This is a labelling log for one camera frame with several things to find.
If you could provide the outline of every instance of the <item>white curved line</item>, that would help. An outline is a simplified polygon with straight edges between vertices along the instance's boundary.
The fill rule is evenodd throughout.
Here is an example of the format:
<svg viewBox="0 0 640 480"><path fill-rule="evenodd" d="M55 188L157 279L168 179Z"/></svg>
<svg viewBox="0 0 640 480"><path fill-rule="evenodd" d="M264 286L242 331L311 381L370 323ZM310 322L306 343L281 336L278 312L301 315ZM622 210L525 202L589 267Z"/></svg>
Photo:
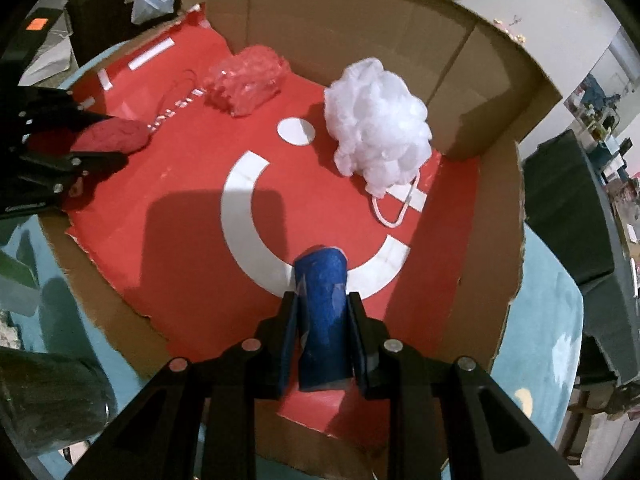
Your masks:
<svg viewBox="0 0 640 480"><path fill-rule="evenodd" d="M222 189L220 220L226 245L238 266L257 285L281 297L294 290L293 267L264 244L251 213L255 185L268 165L254 152L238 159ZM359 292L363 300L373 296L398 275L408 254L408 246L387 235L371 259L348 272L347 291Z"/></svg>

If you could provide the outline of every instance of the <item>screw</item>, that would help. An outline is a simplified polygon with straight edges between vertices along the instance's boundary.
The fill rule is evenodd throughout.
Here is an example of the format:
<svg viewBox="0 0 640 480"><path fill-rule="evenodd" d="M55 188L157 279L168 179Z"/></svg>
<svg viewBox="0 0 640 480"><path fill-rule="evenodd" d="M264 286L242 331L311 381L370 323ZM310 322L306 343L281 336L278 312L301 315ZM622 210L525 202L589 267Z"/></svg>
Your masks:
<svg viewBox="0 0 640 480"><path fill-rule="evenodd" d="M187 359L184 357L177 357L169 363L169 370L175 373L183 372L187 369L187 366L189 366Z"/></svg>
<svg viewBox="0 0 640 480"><path fill-rule="evenodd" d="M476 369L476 362L471 357L461 357L458 359L458 366L465 372L472 372Z"/></svg>
<svg viewBox="0 0 640 480"><path fill-rule="evenodd" d="M262 343L260 340L253 337L242 341L242 350L245 352L255 352L259 350L261 346Z"/></svg>
<svg viewBox="0 0 640 480"><path fill-rule="evenodd" d="M402 350L402 342L398 341L398 339L387 339L383 346L385 347L385 350L393 352L394 354L397 354Z"/></svg>

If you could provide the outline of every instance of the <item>white circle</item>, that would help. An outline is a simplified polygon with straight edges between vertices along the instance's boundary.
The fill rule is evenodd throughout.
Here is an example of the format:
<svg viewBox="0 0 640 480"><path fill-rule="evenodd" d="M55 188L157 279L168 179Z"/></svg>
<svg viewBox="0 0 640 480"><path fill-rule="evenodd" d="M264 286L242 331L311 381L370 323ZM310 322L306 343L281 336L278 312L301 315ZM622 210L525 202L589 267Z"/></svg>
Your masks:
<svg viewBox="0 0 640 480"><path fill-rule="evenodd" d="M316 138L316 129L309 121L289 117L278 123L278 135L294 146L306 146Z"/></svg>

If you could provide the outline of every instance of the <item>orange label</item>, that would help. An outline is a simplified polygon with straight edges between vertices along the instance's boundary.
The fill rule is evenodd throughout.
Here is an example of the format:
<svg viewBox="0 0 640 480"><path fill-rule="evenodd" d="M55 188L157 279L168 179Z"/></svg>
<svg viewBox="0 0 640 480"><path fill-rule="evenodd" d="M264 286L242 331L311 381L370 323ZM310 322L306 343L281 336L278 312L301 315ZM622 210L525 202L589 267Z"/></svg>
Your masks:
<svg viewBox="0 0 640 480"><path fill-rule="evenodd" d="M42 30L48 21L48 18L34 18L31 23L27 25L27 30Z"/></svg>

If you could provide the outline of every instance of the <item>red mesh sponge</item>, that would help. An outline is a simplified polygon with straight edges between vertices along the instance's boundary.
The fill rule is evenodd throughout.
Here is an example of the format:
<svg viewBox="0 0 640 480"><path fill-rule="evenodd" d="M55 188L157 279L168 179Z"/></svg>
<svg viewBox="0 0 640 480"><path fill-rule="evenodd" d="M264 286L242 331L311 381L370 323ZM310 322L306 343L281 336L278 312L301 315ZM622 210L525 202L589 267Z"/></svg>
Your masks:
<svg viewBox="0 0 640 480"><path fill-rule="evenodd" d="M210 70L207 102L234 117L249 115L279 94L289 63L268 46L248 46Z"/></svg>
<svg viewBox="0 0 640 480"><path fill-rule="evenodd" d="M85 128L71 151L133 153L147 145L150 135L145 123L112 117Z"/></svg>

